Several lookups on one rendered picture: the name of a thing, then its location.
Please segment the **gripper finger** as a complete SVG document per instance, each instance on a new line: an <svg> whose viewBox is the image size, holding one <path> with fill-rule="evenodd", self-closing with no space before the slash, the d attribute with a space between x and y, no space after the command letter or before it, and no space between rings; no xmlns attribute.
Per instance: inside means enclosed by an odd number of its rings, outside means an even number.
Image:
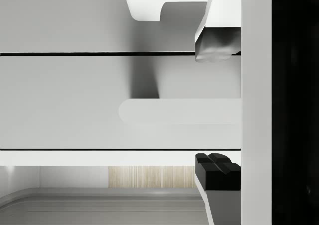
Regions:
<svg viewBox="0 0 319 225"><path fill-rule="evenodd" d="M241 190L241 167L223 154L196 154L195 174L205 191Z"/></svg>
<svg viewBox="0 0 319 225"><path fill-rule="evenodd" d="M218 62L240 51L240 27L205 27L195 42L195 61Z"/></svg>

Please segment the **white cabinet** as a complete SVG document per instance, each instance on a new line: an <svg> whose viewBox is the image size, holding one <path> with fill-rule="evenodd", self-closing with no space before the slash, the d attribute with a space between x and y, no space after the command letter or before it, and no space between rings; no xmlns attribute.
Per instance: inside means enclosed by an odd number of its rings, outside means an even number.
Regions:
<svg viewBox="0 0 319 225"><path fill-rule="evenodd" d="M192 56L206 0L166 2L156 21L132 17L127 0L0 0L0 57ZM147 107L130 120L181 124L241 124L241 97L226 107L192 99L139 99ZM0 149L0 165L186 164L197 153L240 149Z"/></svg>

